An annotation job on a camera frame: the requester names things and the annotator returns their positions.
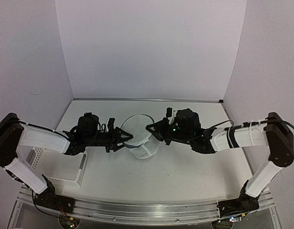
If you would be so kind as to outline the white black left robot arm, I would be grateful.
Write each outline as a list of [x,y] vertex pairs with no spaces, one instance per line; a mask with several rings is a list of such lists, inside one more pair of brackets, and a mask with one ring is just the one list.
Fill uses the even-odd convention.
[[27,161],[25,150],[44,148],[67,156],[83,153],[88,147],[104,147],[107,153],[123,148],[132,134],[115,127],[115,119],[101,124],[99,117],[85,113],[69,131],[57,131],[48,127],[24,122],[15,113],[7,114],[0,121],[0,167],[13,178],[40,194],[40,201],[47,208],[58,205],[49,180],[38,174]]

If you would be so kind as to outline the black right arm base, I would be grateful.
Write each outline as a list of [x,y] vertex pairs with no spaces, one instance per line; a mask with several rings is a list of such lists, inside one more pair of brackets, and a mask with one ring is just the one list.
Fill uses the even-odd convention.
[[219,218],[224,219],[227,217],[239,216],[247,214],[251,211],[259,209],[259,197],[253,197],[245,191],[246,183],[240,191],[238,198],[219,201],[217,208],[219,209]]

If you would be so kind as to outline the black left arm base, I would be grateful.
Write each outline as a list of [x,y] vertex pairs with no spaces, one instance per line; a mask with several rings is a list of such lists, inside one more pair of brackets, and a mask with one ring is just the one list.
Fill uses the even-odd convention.
[[73,213],[75,199],[56,194],[53,184],[44,176],[47,188],[40,194],[33,194],[32,201],[36,206],[60,211],[61,213]]

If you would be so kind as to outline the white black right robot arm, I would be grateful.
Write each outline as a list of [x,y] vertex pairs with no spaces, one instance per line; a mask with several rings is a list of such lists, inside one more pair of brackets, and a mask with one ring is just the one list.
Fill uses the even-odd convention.
[[200,154],[215,154],[238,148],[266,148],[268,159],[244,185],[243,194],[234,201],[238,211],[245,211],[268,186],[271,180],[294,161],[294,125],[271,112],[265,119],[252,120],[239,125],[222,123],[202,128],[199,115],[189,108],[167,108],[166,116],[146,126],[157,140],[189,145]]

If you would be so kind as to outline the white mesh laundry bag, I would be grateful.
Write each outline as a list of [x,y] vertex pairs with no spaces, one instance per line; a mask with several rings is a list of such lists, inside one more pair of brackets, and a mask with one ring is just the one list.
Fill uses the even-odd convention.
[[154,119],[147,114],[135,114],[128,117],[121,129],[130,133],[133,138],[123,145],[136,159],[148,159],[156,154],[160,142],[146,130],[147,125],[154,124]]

